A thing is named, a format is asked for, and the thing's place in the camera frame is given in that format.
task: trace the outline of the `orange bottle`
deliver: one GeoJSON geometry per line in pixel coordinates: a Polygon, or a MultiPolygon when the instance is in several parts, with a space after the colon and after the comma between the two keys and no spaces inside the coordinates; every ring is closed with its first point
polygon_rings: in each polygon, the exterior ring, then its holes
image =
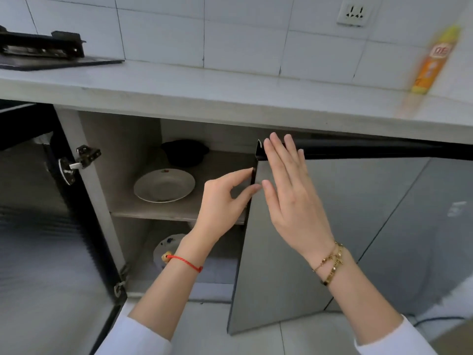
{"type": "Polygon", "coordinates": [[[412,86],[411,92],[425,95],[429,91],[435,78],[445,65],[448,55],[458,41],[460,30],[459,26],[451,26],[445,30],[435,46],[432,47],[414,86],[412,86]]]}

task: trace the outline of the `white sleeve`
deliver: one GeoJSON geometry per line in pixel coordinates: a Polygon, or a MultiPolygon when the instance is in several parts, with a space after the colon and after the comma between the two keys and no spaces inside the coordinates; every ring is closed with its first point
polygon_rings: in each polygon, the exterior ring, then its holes
{"type": "Polygon", "coordinates": [[[361,355],[436,355],[434,349],[415,327],[404,317],[404,321],[391,334],[375,343],[355,347],[361,355]]]}
{"type": "Polygon", "coordinates": [[[119,319],[95,355],[169,355],[171,343],[127,316],[119,319]]]}

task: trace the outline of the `bracelet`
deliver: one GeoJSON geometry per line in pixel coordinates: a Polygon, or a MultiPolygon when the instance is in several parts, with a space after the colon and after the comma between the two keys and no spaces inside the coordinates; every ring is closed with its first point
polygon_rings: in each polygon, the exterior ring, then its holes
{"type": "Polygon", "coordinates": [[[332,249],[332,251],[330,252],[330,255],[323,258],[322,261],[320,262],[320,265],[315,268],[315,269],[312,269],[313,272],[316,272],[321,266],[323,266],[327,261],[331,260],[334,258],[335,255],[335,249],[337,248],[339,244],[335,241],[335,245],[334,245],[334,248],[332,249]]]}
{"type": "Polygon", "coordinates": [[[341,251],[343,249],[343,244],[338,244],[338,246],[339,246],[338,254],[335,255],[336,260],[335,260],[335,263],[334,263],[334,266],[333,266],[332,270],[330,271],[330,274],[328,274],[328,277],[325,281],[323,281],[323,280],[320,281],[324,286],[328,286],[328,284],[330,284],[330,282],[334,278],[334,275],[335,275],[335,272],[338,269],[338,266],[340,264],[343,264],[343,261],[341,259],[341,251]]]}
{"type": "Polygon", "coordinates": [[[186,263],[188,266],[190,266],[191,268],[193,268],[195,271],[197,271],[198,273],[200,273],[202,271],[202,269],[204,268],[203,266],[200,266],[200,267],[196,267],[194,264],[192,264],[191,262],[185,260],[184,258],[181,258],[180,256],[177,256],[177,255],[172,255],[172,254],[164,254],[164,258],[171,260],[171,259],[179,259],[181,261],[183,261],[184,263],[186,263]]]}

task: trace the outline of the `white plate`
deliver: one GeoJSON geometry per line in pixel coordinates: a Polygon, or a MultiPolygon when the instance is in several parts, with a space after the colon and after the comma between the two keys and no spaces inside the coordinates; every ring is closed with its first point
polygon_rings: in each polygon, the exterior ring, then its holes
{"type": "Polygon", "coordinates": [[[158,169],[138,179],[135,195],[147,202],[167,203],[184,198],[195,187],[192,175],[180,169],[158,169]]]}
{"type": "Polygon", "coordinates": [[[181,243],[182,238],[185,234],[174,234],[160,241],[156,248],[153,251],[153,262],[156,264],[156,267],[161,271],[164,269],[166,264],[163,262],[161,257],[165,252],[175,253],[179,244],[181,243]]]}

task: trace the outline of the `power socket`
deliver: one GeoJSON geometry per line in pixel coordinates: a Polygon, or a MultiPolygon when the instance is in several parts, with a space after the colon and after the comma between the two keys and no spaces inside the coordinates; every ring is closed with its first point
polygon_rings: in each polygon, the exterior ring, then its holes
{"type": "Polygon", "coordinates": [[[337,23],[362,27],[367,24],[371,14],[371,5],[355,3],[350,0],[343,0],[340,12],[337,17],[337,23]]]}

